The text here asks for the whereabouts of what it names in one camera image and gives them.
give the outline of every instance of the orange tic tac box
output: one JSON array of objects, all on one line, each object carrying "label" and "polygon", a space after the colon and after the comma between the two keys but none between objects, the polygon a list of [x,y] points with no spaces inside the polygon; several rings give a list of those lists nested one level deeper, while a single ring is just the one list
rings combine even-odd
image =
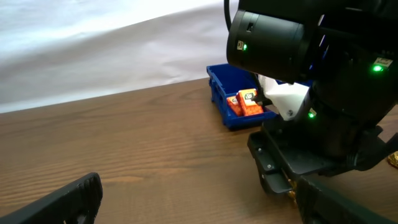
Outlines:
[{"label": "orange tic tac box", "polygon": [[239,105],[241,105],[243,115],[250,116],[264,112],[261,106],[252,101],[256,95],[256,89],[241,90],[236,95],[236,99],[238,100]]},{"label": "orange tic tac box", "polygon": [[239,106],[236,96],[230,96],[226,99],[228,106],[235,112],[236,116],[242,116],[243,112],[241,106]]}]

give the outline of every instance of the green led light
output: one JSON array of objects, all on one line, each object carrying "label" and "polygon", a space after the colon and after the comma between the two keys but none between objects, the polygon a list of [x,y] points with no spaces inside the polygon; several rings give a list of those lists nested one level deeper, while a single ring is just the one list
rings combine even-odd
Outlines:
[{"label": "green led light", "polygon": [[375,66],[373,66],[373,71],[374,72],[382,72],[383,67],[381,67],[380,65],[375,65]]}]

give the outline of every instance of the blue plastic bin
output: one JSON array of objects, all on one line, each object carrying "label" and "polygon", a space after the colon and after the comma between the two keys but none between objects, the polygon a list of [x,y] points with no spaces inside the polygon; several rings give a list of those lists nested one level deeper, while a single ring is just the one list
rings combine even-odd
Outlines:
[{"label": "blue plastic bin", "polygon": [[236,116],[228,106],[226,99],[235,96],[239,90],[256,88],[249,72],[230,66],[229,64],[207,66],[210,76],[211,100],[215,102],[223,117],[223,124],[229,129],[260,125],[265,119],[274,118],[276,114],[266,111],[252,116]]}]

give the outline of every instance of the white backdrop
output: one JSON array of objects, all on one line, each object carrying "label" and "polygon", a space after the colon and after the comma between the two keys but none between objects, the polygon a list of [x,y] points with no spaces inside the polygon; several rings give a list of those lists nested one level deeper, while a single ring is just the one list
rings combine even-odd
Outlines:
[{"label": "white backdrop", "polygon": [[222,2],[2,1],[0,113],[204,78],[226,63]]}]

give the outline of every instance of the wood grain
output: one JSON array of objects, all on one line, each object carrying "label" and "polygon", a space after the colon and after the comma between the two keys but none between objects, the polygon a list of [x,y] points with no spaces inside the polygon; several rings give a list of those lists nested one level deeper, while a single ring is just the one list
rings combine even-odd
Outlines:
[{"label": "wood grain", "polygon": [[[397,122],[394,108],[383,138]],[[207,80],[0,114],[0,216],[98,172],[96,223],[301,223],[259,185],[246,147],[256,130],[221,124]],[[398,221],[398,170],[385,162],[325,181]]]}]

